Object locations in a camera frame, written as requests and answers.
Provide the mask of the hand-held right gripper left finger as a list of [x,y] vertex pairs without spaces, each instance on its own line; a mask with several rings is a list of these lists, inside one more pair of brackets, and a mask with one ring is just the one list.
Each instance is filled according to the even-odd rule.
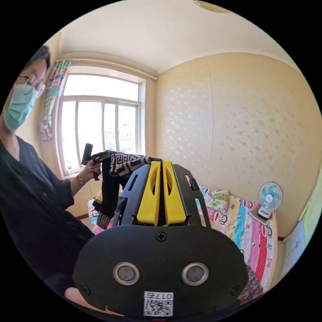
[[160,203],[161,162],[150,165],[146,186],[137,214],[137,220],[144,225],[157,225]]

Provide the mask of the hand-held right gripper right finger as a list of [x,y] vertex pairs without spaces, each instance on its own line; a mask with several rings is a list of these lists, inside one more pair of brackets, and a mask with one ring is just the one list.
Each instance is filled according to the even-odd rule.
[[163,197],[165,222],[167,226],[186,226],[187,215],[183,203],[185,176],[180,166],[163,161]]

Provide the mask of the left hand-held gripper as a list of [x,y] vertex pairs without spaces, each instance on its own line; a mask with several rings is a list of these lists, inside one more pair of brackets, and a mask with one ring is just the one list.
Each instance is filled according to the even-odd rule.
[[93,164],[101,164],[103,172],[109,173],[111,167],[111,153],[103,151],[91,156]]

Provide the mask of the person's left hand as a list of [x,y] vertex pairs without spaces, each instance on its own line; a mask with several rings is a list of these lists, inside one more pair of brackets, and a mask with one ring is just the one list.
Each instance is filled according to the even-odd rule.
[[99,176],[101,174],[101,164],[96,161],[90,160],[84,167],[82,172],[77,175],[78,182],[81,185],[86,184],[88,181]]

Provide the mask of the person's right hand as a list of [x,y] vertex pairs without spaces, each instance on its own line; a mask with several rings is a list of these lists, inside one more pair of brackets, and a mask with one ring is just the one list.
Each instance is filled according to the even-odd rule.
[[86,307],[88,309],[91,310],[95,310],[101,313],[105,313],[105,314],[110,314],[110,315],[117,315],[117,316],[124,316],[122,314],[110,311],[107,307],[105,307],[105,310],[100,310],[97,309],[96,307],[90,305],[82,296],[82,294],[80,293],[80,291],[77,288],[74,287],[70,287],[68,288],[65,292],[64,292],[64,297],[78,305],[81,305],[83,307]]

